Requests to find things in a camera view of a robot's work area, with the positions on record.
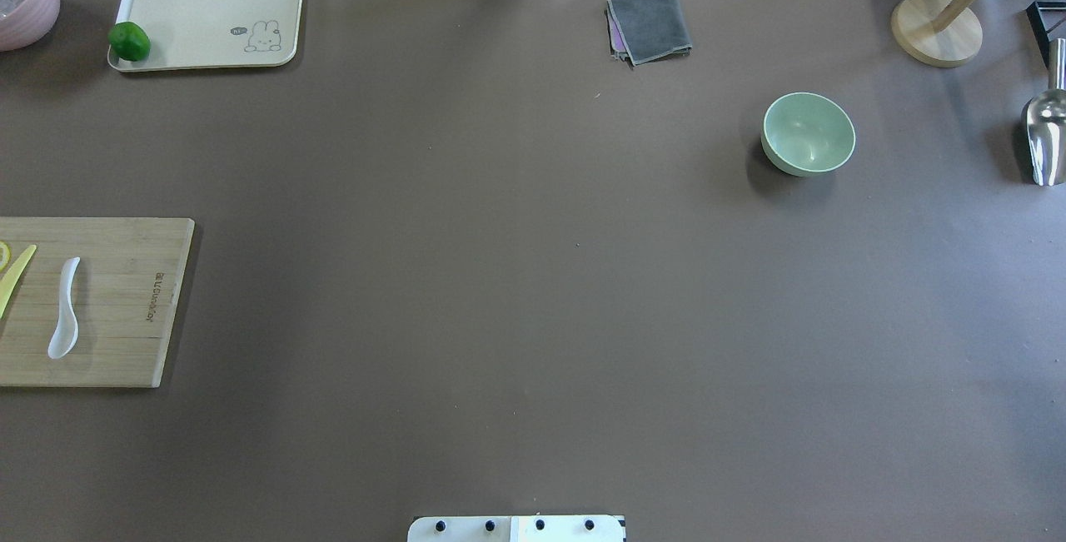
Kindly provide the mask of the light green bowl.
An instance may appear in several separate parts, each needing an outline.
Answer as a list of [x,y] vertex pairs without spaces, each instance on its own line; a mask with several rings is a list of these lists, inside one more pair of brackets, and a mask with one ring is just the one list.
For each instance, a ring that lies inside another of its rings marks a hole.
[[760,144],[774,168],[792,177],[818,177],[844,166],[857,136],[849,114],[814,92],[792,92],[769,103]]

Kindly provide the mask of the white ceramic spoon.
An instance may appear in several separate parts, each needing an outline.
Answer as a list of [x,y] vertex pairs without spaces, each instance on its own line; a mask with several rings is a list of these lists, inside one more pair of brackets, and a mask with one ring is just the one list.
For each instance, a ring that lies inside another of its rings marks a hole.
[[56,284],[56,326],[51,335],[47,348],[47,356],[50,360],[60,360],[68,355],[80,334],[79,321],[75,306],[72,306],[72,284],[77,268],[81,262],[79,256],[70,257],[62,266]]

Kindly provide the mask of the pink ribbed bowl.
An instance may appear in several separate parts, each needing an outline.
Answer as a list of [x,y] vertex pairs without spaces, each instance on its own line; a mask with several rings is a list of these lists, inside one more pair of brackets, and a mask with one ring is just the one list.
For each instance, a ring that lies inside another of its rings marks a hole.
[[22,49],[56,25],[60,0],[2,0],[1,52]]

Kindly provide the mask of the grey folded cloth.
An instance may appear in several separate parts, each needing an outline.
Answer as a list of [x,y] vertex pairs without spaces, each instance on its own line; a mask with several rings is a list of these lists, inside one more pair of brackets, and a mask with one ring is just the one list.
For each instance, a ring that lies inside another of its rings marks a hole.
[[608,0],[610,53],[632,67],[693,48],[680,0]]

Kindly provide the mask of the cream rabbit tray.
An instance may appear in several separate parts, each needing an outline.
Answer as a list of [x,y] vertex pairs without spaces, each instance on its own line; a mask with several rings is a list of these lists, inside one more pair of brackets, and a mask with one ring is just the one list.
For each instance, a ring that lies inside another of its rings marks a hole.
[[146,59],[107,53],[117,71],[281,67],[296,55],[303,0],[122,0],[117,22],[138,23]]

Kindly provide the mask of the bamboo cutting board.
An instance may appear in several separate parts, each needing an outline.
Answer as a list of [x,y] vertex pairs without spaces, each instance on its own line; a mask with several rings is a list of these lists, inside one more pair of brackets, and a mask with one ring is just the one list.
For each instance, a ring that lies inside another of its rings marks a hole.
[[[2,385],[156,389],[194,232],[189,218],[5,216],[1,234],[12,253],[30,245],[37,253],[2,318]],[[80,334],[67,356],[50,360],[58,276],[75,256]]]

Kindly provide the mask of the green lime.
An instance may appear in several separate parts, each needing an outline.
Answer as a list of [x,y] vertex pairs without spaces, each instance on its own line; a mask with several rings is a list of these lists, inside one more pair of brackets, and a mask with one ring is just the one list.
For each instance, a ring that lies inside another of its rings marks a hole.
[[143,27],[135,22],[125,21],[111,26],[107,39],[112,52],[125,61],[143,61],[152,51],[152,42]]

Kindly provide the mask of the wooden mug tree stand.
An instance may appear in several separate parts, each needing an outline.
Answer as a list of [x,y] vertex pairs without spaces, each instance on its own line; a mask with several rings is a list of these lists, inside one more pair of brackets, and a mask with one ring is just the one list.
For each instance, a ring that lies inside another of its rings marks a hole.
[[983,29],[970,7],[974,1],[903,0],[891,14],[892,35],[909,55],[930,67],[960,67],[982,46]]

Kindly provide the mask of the metal scoop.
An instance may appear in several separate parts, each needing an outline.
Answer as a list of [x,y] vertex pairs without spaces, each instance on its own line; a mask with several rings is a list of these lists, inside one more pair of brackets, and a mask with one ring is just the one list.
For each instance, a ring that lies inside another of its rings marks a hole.
[[1049,44],[1049,83],[1024,106],[1025,136],[1033,181],[1056,186],[1065,181],[1065,41]]

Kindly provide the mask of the yellow plastic knife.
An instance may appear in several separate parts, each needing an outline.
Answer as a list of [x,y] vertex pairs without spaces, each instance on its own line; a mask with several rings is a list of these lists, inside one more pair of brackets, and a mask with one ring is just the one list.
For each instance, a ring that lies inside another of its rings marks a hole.
[[22,251],[22,254],[12,262],[7,271],[4,272],[1,278],[1,289],[0,289],[0,315],[4,316],[12,294],[14,294],[15,287],[18,285],[19,281],[22,278],[22,274],[27,265],[29,265],[34,254],[37,253],[37,245],[30,245]]

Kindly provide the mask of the upper lemon slice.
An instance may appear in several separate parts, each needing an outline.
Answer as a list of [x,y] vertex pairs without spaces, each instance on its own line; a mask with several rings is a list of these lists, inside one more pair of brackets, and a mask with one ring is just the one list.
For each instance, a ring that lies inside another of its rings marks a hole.
[[0,272],[4,272],[7,268],[10,261],[12,260],[12,250],[9,244],[4,241],[0,241]]

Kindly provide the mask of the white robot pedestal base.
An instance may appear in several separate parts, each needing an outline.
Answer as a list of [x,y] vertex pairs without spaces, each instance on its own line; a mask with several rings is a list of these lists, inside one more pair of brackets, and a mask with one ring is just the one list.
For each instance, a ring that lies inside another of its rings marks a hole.
[[415,519],[407,541],[625,541],[615,515],[457,515]]

